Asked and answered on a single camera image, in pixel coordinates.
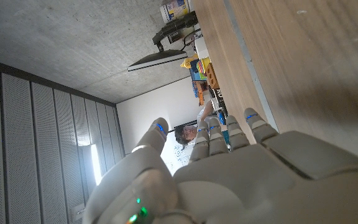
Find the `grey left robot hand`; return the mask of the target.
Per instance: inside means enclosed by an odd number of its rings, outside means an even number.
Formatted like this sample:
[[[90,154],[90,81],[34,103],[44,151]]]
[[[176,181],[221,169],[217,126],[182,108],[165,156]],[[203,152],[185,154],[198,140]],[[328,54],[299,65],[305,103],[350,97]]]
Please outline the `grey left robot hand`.
[[[278,133],[252,108],[251,144],[227,117],[200,122],[189,163],[171,174],[158,118],[92,191],[84,223],[358,223],[358,156],[313,136]]]

